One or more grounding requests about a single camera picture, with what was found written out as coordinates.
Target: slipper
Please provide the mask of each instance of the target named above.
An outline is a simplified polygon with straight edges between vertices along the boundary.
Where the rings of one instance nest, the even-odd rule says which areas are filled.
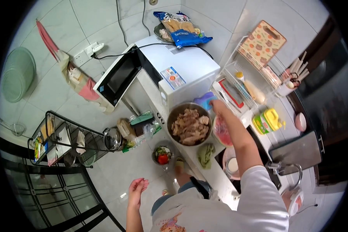
[[[166,196],[166,195],[169,194],[169,190],[164,189],[161,193],[162,193],[163,196]]]
[[[177,158],[177,160],[175,161],[175,167],[182,167],[182,169],[184,169],[184,161],[182,158]]]

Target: jeans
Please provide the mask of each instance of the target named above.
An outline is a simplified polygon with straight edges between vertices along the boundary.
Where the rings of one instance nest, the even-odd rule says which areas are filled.
[[[209,183],[202,181],[202,180],[197,180],[208,192],[211,191],[211,187],[209,185]],[[178,189],[178,193],[181,193],[183,191],[186,191],[189,188],[196,188],[196,186],[190,181],[185,183],[182,187],[180,187]],[[156,202],[153,204],[152,206],[152,210],[151,210],[151,216],[153,215],[153,213],[170,197],[172,197],[172,194],[167,194],[165,196],[160,197],[159,199],[156,200]]]

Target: white dish rack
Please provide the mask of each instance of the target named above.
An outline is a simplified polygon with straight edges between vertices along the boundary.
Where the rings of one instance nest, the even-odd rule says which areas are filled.
[[[277,81],[274,81],[273,78],[269,76],[269,72],[266,69],[267,66],[263,67],[262,65],[260,65],[260,67],[255,67],[254,65],[252,65],[244,57],[244,55],[239,53],[239,50],[244,50],[244,53],[247,52],[244,48],[241,47],[242,42],[247,37],[248,36],[244,36],[241,38],[231,56],[228,58],[227,63],[216,78],[216,81],[226,79],[229,83],[233,84],[243,98],[244,106],[242,108],[238,108],[233,104],[227,104],[218,93],[218,91],[216,91],[214,88],[210,89],[214,93],[214,95],[216,95],[220,100],[226,103],[228,108],[230,108],[238,117],[242,117],[249,110],[255,111],[256,109],[258,109],[260,104],[252,99],[248,91],[245,89],[243,83],[240,80],[237,80],[235,76],[236,72],[242,72],[245,80],[251,81],[258,89],[260,89],[264,93],[266,101],[270,99],[270,97],[273,96],[276,91],[284,84],[282,74],[286,73],[286,68],[276,56],[273,56],[272,59],[267,63],[267,65],[276,74],[275,78],[277,77]]]

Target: yellow bottle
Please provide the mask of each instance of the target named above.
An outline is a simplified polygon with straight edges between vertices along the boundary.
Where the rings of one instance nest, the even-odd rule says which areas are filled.
[[[253,125],[260,134],[267,134],[276,131],[282,127],[285,129],[286,122],[278,118],[275,109],[267,109],[263,114],[256,115],[253,118]]]

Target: cartoon cutting board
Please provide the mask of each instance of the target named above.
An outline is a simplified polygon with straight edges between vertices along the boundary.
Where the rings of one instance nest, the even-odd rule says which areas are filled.
[[[261,69],[285,43],[285,37],[262,20],[240,45],[239,53],[257,69]]]

